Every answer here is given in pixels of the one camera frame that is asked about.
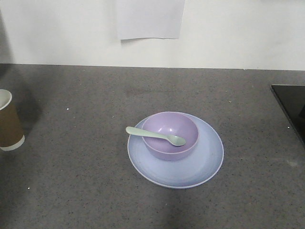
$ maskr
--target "spoon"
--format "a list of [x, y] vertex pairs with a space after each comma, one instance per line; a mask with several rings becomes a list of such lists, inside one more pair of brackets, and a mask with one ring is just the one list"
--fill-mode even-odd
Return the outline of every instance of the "spoon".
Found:
[[151, 132], [148, 130], [143, 130], [135, 127], [128, 126], [126, 127], [126, 132], [130, 135], [144, 136], [144, 137], [156, 137], [169, 141], [174, 146], [183, 146], [186, 143], [186, 140], [182, 137], [175, 135], [162, 135], [159, 133]]

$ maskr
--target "plate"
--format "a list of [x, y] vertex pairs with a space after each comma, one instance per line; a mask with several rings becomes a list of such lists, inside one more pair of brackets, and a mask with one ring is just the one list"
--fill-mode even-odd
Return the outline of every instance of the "plate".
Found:
[[[224, 160], [224, 146], [217, 132], [200, 118], [181, 114], [191, 118], [199, 131], [196, 148], [182, 160], [158, 159], [148, 151], [142, 137], [130, 135], [128, 139], [128, 155], [132, 165], [143, 177], [163, 187], [182, 189], [201, 185], [218, 172]], [[142, 128], [146, 119], [135, 127]]]

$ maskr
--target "brown paper cup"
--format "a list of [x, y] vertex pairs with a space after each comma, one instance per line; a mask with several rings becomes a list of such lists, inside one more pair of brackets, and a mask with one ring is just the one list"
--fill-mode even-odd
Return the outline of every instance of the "brown paper cup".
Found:
[[11, 99], [9, 91], [0, 89], [0, 149], [4, 151], [17, 149], [24, 142], [23, 129]]

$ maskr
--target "white paper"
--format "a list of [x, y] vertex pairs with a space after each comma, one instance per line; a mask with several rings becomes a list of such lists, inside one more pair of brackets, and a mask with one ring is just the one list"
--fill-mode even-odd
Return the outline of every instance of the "white paper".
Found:
[[178, 39], [183, 9], [184, 0], [117, 0], [118, 38]]

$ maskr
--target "purple bowl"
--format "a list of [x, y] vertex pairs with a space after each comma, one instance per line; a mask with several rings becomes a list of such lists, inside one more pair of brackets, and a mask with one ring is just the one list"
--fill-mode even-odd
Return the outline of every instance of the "purple bowl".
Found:
[[183, 146], [173, 146], [164, 139], [143, 137], [151, 154], [162, 160], [174, 161], [188, 156], [198, 141], [196, 124], [189, 117], [176, 112], [153, 114], [145, 120], [142, 128], [164, 135], [176, 135], [186, 140]]

